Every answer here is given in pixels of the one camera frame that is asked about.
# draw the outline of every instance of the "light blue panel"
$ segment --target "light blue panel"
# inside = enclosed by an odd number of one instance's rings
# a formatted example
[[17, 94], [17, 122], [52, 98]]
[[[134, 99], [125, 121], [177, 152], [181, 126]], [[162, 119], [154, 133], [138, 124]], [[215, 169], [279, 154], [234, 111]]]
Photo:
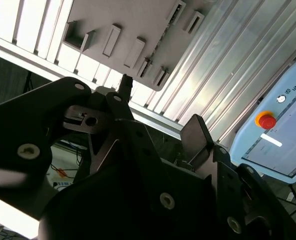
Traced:
[[[280, 95], [286, 96], [285, 102], [277, 102]], [[256, 116], [263, 111], [271, 111], [277, 119], [276, 126], [271, 130], [264, 130], [255, 124]], [[283, 145], [278, 147], [262, 139], [260, 136], [263, 133]], [[259, 172], [290, 184], [296, 182], [296, 63], [239, 130], [230, 154], [237, 164], [249, 164]]]

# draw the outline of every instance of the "red button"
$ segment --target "red button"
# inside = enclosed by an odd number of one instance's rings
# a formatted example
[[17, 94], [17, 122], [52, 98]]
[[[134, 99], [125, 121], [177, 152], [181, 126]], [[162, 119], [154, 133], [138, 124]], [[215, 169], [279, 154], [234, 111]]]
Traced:
[[264, 115], [260, 117], [259, 124], [263, 129], [272, 129], [276, 124], [277, 120], [271, 115]]

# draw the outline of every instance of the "screw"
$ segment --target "screw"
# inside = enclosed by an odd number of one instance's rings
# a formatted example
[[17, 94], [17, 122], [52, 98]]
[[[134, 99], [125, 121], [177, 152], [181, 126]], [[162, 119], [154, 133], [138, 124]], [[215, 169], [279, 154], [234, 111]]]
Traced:
[[18, 147], [17, 154], [23, 159], [32, 160], [40, 155], [40, 149], [34, 144], [25, 143]]
[[229, 227], [236, 233], [236, 234], [241, 234], [242, 233], [242, 228], [238, 221], [234, 217], [228, 217], [228, 225]]
[[226, 151], [223, 147], [220, 148], [220, 151], [221, 151], [223, 154], [226, 154], [226, 153], [227, 153], [227, 151]]
[[254, 174], [254, 170], [251, 167], [247, 167], [247, 170], [249, 171], [249, 173]]
[[84, 86], [81, 84], [76, 83], [74, 86], [80, 90], [84, 90]]
[[175, 205], [173, 197], [166, 192], [160, 194], [160, 202], [168, 210], [172, 210]]
[[113, 98], [116, 99], [118, 102], [121, 102], [121, 100], [122, 100], [122, 99], [121, 99], [120, 97], [118, 97], [118, 96], [114, 96]]

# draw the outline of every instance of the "emergency stop button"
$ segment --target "emergency stop button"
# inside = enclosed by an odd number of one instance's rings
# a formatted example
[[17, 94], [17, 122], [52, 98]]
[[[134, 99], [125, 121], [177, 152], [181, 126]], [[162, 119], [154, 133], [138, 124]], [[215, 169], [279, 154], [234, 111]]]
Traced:
[[256, 125], [263, 129], [272, 129], [276, 124], [277, 120], [273, 117], [273, 113], [270, 111], [263, 111], [256, 117]]

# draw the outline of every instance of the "display screen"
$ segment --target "display screen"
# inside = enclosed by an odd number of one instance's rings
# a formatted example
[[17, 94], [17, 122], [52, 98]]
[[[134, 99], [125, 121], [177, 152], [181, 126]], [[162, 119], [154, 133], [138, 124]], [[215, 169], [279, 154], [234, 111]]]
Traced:
[[243, 158], [286, 176], [295, 176], [296, 98], [277, 118], [277, 125], [261, 135]]

